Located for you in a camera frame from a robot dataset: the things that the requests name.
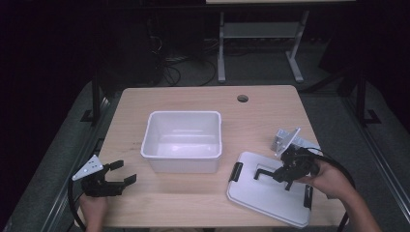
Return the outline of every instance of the hand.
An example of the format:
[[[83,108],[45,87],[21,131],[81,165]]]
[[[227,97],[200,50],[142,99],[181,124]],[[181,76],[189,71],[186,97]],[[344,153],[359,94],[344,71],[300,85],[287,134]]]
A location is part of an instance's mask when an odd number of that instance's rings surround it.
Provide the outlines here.
[[[298,182],[308,184],[323,193],[338,198],[346,208],[355,232],[380,232],[380,227],[366,202],[337,168],[325,161],[316,160],[320,168],[316,176],[306,176]]]
[[[107,197],[91,197],[82,194],[79,197],[79,205],[87,221],[88,232],[100,232],[103,230],[103,218],[108,211]]]
[[[298,182],[308,184],[338,199],[356,193],[347,178],[337,168],[322,160],[316,160],[316,163],[320,168],[319,173],[316,176],[303,177]]]

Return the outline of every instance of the white container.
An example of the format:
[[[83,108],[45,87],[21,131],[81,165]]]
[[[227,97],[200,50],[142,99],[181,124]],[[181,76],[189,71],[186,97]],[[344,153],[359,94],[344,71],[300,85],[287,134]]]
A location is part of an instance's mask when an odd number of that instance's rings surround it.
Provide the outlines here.
[[[214,173],[222,153],[217,111],[155,111],[141,155],[155,172]]]

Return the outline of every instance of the metal bracket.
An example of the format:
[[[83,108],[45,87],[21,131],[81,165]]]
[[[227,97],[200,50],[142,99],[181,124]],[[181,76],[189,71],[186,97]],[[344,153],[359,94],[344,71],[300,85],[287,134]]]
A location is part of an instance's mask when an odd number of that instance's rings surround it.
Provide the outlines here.
[[[278,133],[275,136],[274,142],[271,146],[271,150],[275,152],[276,157],[280,157],[290,144],[293,144],[297,148],[309,147],[320,149],[317,144],[314,144],[308,140],[303,139],[302,137],[297,136],[300,130],[300,128],[296,128],[292,133],[283,129],[278,130]]]

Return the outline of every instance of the wooden table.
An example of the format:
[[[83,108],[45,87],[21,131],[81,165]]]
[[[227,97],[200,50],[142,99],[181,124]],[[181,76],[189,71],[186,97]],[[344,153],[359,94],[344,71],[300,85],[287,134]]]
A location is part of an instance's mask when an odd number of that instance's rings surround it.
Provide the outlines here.
[[[246,95],[248,102],[237,97]],[[156,110],[216,110],[222,124],[222,155],[214,174],[155,173],[140,155],[148,117]],[[271,143],[278,129],[317,142],[292,86],[218,86],[137,88],[124,91],[100,152],[102,163],[124,160],[108,172],[108,181],[137,173],[135,184],[110,198],[105,226],[225,227],[287,226],[285,223],[228,200],[232,167],[245,151],[274,157]],[[338,225],[344,208],[316,190],[309,225]]]

